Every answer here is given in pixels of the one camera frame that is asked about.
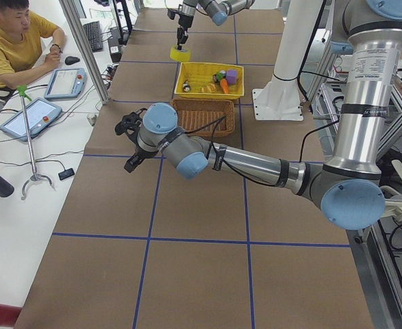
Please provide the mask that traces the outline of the black gripper holding tape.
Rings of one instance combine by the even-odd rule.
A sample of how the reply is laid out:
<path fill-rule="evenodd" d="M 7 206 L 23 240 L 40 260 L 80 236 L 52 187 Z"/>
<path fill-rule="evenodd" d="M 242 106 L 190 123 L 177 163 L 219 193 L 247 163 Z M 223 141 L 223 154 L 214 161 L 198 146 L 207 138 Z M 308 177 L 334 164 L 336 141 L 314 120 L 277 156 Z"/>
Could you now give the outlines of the black gripper holding tape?
<path fill-rule="evenodd" d="M 186 44 L 188 39 L 187 30 L 191 28 L 191 16 L 183 13 L 181 10 L 168 9 L 167 17 L 170 20 L 174 20 L 178 16 L 178 28 L 177 28 L 177 48 L 182 48 Z"/>

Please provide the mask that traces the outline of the black idle gripper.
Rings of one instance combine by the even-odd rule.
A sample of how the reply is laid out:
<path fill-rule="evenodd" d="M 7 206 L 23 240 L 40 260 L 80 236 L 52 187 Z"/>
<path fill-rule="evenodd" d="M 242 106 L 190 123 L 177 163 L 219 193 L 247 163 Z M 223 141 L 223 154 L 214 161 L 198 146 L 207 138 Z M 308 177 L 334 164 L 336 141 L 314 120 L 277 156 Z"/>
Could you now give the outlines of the black idle gripper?
<path fill-rule="evenodd" d="M 140 108 L 137 111 L 124 115 L 114 128 L 117 136 L 125 134 L 136 146 L 134 155 L 131 156 L 124 165 L 124 169 L 128 173 L 132 173 L 141 165 L 147 155 L 147 152 L 139 146 L 138 142 L 138 134 L 140 132 L 140 126 L 142 125 L 142 117 L 140 115 L 146 110 L 146 108 Z"/>

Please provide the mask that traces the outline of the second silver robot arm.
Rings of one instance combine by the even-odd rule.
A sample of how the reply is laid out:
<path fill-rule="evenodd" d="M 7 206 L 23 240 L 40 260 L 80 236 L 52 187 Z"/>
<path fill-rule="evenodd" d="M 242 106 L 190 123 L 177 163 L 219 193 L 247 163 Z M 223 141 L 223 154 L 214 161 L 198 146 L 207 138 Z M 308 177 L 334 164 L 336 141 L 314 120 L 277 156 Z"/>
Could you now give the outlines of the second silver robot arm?
<path fill-rule="evenodd" d="M 168 9 L 170 19 L 179 16 L 177 43 L 171 47 L 171 59 L 184 63 L 190 59 L 189 51 L 183 48 L 188 39 L 198 6 L 205 10 L 215 25 L 222 25 L 229 16 L 249 9 L 252 1 L 184 1 L 177 9 Z M 185 178 L 193 178 L 209 163 L 213 143 L 202 138 L 192 138 L 178 124 L 176 110 L 167 103 L 154 103 L 123 116 L 114 128 L 116 135 L 126 134 L 136 146 L 135 153 L 125 163 L 125 170 L 133 172 L 137 166 L 158 153 L 164 155 Z"/>

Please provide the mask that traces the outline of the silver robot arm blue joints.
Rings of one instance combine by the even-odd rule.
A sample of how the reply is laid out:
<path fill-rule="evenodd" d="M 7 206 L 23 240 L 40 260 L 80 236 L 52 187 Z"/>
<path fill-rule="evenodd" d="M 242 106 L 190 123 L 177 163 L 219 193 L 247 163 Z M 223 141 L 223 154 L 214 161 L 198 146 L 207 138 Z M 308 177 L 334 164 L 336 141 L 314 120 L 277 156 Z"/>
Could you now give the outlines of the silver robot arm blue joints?
<path fill-rule="evenodd" d="M 208 167 L 287 188 L 333 224 L 359 230 L 386 210 L 376 157 L 402 49 L 402 1 L 337 1 L 333 35 L 350 44 L 353 63 L 331 158 L 325 164 L 292 164 L 208 141 L 214 145 Z"/>

